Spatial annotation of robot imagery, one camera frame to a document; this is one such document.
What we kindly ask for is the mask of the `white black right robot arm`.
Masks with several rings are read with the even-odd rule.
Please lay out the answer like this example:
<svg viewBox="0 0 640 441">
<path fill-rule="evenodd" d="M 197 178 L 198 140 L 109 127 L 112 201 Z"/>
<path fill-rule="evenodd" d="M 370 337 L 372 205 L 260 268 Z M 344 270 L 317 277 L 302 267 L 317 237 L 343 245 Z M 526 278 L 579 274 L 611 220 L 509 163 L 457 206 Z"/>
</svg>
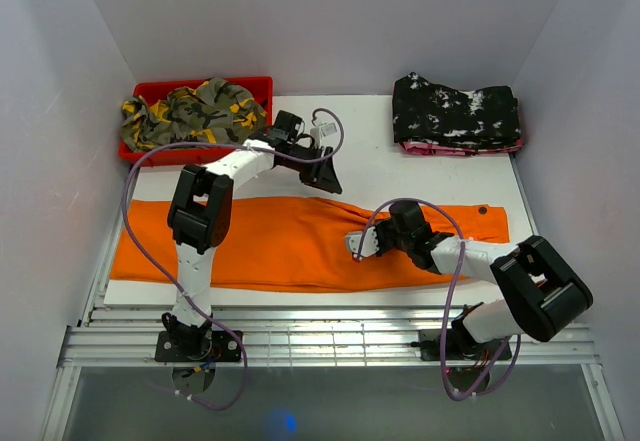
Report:
<svg viewBox="0 0 640 441">
<path fill-rule="evenodd" d="M 438 345 L 447 356 L 474 358 L 489 343 L 525 334 L 548 342 L 594 303 L 591 290 L 544 237 L 519 243 L 464 239 L 434 230 L 414 201 L 398 201 L 390 217 L 366 230 L 373 253 L 405 253 L 414 266 L 495 284 L 502 295 L 465 307 Z"/>
</svg>

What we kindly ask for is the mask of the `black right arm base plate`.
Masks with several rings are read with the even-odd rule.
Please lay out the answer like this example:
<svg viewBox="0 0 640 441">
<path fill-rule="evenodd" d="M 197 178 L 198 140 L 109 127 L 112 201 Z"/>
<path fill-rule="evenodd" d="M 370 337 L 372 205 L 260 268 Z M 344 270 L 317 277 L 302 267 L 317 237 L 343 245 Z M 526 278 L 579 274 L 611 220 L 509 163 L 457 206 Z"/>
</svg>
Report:
<svg viewBox="0 0 640 441">
<path fill-rule="evenodd" d="M 418 340 L 412 343 L 420 350 L 422 361 L 439 361 L 442 332 L 427 329 L 418 332 Z M 462 331 L 449 328 L 446 333 L 445 354 L 447 361 L 490 361 L 501 346 L 500 339 L 478 343 Z"/>
</svg>

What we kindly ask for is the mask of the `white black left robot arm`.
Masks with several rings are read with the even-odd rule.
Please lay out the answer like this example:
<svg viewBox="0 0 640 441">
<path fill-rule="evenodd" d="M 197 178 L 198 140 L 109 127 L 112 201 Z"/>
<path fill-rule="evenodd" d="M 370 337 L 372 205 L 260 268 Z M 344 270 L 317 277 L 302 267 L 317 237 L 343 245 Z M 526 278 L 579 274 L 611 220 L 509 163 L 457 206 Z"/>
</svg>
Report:
<svg viewBox="0 0 640 441">
<path fill-rule="evenodd" d="M 211 275 L 217 249 L 231 226 L 235 190 L 276 166 L 294 170 L 302 184 L 332 194 L 342 187 L 332 158 L 336 147 L 325 144 L 342 136 L 337 117 L 311 120 L 311 128 L 287 111 L 274 124 L 206 165 L 187 164 L 179 175 L 167 224 L 178 255 L 178 289 L 173 308 L 164 313 L 156 345 L 158 362 L 239 362 L 244 359 L 242 332 L 213 318 Z"/>
</svg>

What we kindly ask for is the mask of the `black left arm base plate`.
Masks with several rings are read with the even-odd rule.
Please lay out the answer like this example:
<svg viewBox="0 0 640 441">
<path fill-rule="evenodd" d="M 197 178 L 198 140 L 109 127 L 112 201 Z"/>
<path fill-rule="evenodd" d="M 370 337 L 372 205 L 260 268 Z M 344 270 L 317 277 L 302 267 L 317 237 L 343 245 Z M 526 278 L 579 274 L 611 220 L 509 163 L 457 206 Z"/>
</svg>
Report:
<svg viewBox="0 0 640 441">
<path fill-rule="evenodd" d="M 234 363 L 241 359 L 239 342 L 225 331 L 207 331 L 186 338 L 162 331 L 154 354 L 154 360 L 161 363 Z"/>
</svg>

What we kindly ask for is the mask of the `orange trousers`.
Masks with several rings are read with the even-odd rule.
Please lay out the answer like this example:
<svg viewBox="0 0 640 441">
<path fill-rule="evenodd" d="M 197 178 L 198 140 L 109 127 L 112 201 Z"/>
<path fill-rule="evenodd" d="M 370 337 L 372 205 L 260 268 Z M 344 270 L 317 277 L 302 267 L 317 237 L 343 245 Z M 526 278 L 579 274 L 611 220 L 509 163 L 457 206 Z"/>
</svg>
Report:
<svg viewBox="0 0 640 441">
<path fill-rule="evenodd" d="M 167 225 L 166 201 L 135 200 L 134 232 L 122 233 L 110 277 L 167 282 L 178 256 Z M 344 237 L 362 229 L 370 211 L 320 197 L 263 197 L 233 202 L 229 233 L 214 257 L 211 286 L 275 292 L 338 293 L 449 282 L 415 267 L 393 250 L 380 258 L 353 260 Z"/>
</svg>

